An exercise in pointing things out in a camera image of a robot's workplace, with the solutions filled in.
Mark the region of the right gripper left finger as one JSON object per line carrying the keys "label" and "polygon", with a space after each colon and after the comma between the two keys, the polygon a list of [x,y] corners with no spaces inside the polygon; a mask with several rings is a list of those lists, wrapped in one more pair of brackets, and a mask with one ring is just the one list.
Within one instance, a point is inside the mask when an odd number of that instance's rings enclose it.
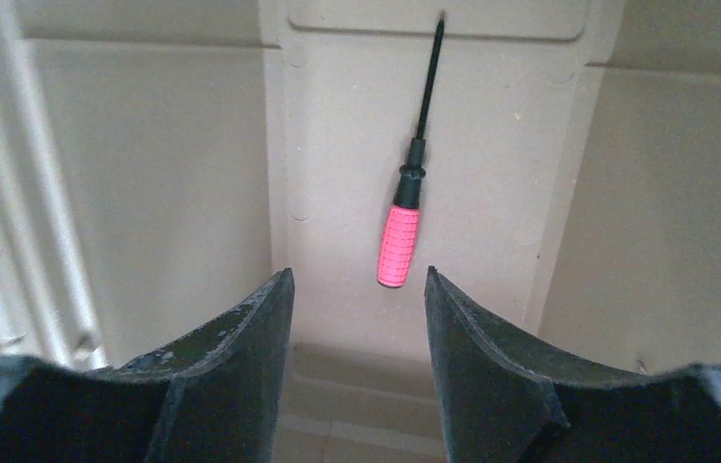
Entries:
{"label": "right gripper left finger", "polygon": [[119,368],[0,356],[0,462],[267,462],[294,300],[290,269]]}

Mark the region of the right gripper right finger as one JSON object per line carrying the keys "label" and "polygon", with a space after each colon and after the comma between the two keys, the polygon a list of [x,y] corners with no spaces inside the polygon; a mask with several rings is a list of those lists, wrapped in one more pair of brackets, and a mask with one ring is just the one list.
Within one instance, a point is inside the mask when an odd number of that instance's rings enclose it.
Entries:
{"label": "right gripper right finger", "polygon": [[450,461],[721,462],[721,365],[645,375],[586,360],[435,268],[425,307]]}

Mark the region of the red black screwdriver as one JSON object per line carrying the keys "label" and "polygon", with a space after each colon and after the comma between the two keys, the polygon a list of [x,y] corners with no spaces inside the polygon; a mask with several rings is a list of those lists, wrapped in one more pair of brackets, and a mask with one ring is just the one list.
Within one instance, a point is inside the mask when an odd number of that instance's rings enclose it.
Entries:
{"label": "red black screwdriver", "polygon": [[437,20],[414,135],[404,162],[399,167],[399,181],[381,235],[376,280],[389,288],[400,288],[405,284],[415,255],[421,217],[422,182],[426,176],[426,133],[446,17],[442,11]]}

